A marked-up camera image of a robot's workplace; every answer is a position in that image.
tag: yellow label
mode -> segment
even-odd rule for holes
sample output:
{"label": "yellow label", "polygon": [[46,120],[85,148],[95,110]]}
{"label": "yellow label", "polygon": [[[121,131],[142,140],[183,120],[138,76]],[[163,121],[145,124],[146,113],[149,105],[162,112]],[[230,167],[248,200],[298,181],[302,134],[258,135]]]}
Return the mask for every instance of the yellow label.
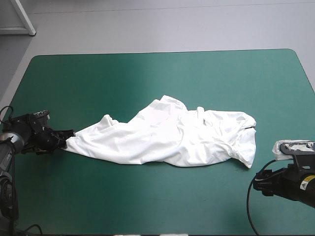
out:
{"label": "yellow label", "polygon": [[303,181],[310,182],[315,176],[307,176]]}

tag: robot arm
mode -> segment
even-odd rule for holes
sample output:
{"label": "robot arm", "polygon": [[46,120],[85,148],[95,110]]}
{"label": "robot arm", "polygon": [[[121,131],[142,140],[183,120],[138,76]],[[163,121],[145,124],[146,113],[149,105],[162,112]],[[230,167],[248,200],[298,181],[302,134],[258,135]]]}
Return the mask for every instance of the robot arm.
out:
{"label": "robot arm", "polygon": [[56,131],[47,124],[49,111],[25,114],[12,118],[11,114],[3,123],[0,134],[0,233],[12,232],[12,222],[18,219],[17,197],[8,172],[12,157],[18,153],[52,153],[66,147],[66,139],[74,136],[73,130]]}
{"label": "robot arm", "polygon": [[274,147],[276,160],[293,159],[293,164],[277,171],[257,173],[254,189],[265,196],[278,195],[315,207],[315,142],[278,141]]}

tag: black cable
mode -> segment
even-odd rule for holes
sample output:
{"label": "black cable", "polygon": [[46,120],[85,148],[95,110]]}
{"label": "black cable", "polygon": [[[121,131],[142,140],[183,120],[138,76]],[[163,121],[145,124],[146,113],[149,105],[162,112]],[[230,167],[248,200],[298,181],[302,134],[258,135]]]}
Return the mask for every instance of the black cable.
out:
{"label": "black cable", "polygon": [[250,183],[248,190],[247,190],[246,211],[247,211],[247,218],[248,218],[248,221],[250,222],[252,230],[255,232],[255,234],[257,236],[259,236],[258,231],[256,230],[254,224],[252,223],[252,218],[251,218],[251,213],[250,213],[250,194],[251,194],[252,183],[254,182],[254,180],[255,180],[255,177],[251,180],[251,183]]}
{"label": "black cable", "polygon": [[[0,110],[0,116],[1,116],[1,113],[5,110],[5,108],[10,108],[10,109],[11,109],[11,113],[10,113],[8,119],[9,119],[9,120],[12,120],[13,107],[11,107],[11,106],[5,106],[5,107],[3,107],[3,108]],[[1,120],[1,118],[0,118],[0,124],[1,124],[1,123],[8,124],[7,122]]]}
{"label": "black cable", "polygon": [[29,226],[26,230],[23,230],[22,233],[25,234],[25,233],[28,232],[28,230],[30,230],[31,228],[34,228],[34,227],[38,228],[40,236],[43,236],[43,231],[42,231],[41,227],[38,224],[33,224],[33,225]]}
{"label": "black cable", "polygon": [[[274,163],[274,162],[276,162],[276,161],[277,161],[277,160],[269,161],[266,165],[263,166],[263,168],[261,168],[261,170],[260,170],[257,174],[263,172],[263,171],[266,169],[267,166],[269,166],[271,163]],[[250,222],[250,225],[251,225],[251,227],[252,227],[252,230],[255,232],[255,234],[256,234],[257,236],[259,236],[259,233],[258,233],[258,231],[256,230],[256,228],[255,228],[255,226],[254,226],[254,224],[253,224],[253,222],[252,222],[251,213],[250,213],[250,195],[251,195],[252,184],[253,184],[253,182],[255,181],[255,178],[256,178],[256,176],[251,180],[251,183],[250,183],[250,185],[249,185],[249,187],[248,187],[248,190],[247,190],[246,211],[247,211],[247,218],[248,218],[248,221]]]}

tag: fabric fold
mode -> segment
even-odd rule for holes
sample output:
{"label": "fabric fold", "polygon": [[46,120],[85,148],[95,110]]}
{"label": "fabric fold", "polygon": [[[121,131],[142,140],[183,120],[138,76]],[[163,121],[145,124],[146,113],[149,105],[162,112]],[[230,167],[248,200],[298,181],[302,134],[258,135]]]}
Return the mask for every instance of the fabric fold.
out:
{"label": "fabric fold", "polygon": [[105,115],[69,138],[65,150],[119,164],[164,161],[191,167],[235,158],[250,168],[255,125],[244,112],[188,111],[181,101],[164,95],[128,123]]}

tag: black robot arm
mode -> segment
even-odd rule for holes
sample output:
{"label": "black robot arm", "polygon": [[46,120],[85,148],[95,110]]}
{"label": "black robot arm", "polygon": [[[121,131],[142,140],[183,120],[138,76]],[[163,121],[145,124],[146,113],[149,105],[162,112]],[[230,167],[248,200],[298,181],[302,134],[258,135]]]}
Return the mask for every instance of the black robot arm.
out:
{"label": "black robot arm", "polygon": [[0,134],[0,233],[13,234],[13,222],[18,219],[17,197],[14,187],[14,176],[8,170],[14,155],[35,152],[36,154],[52,153],[57,148],[66,147],[66,139],[74,136],[73,130],[53,130],[47,124],[49,111],[25,114],[12,118],[10,108],[8,120],[3,124]]}

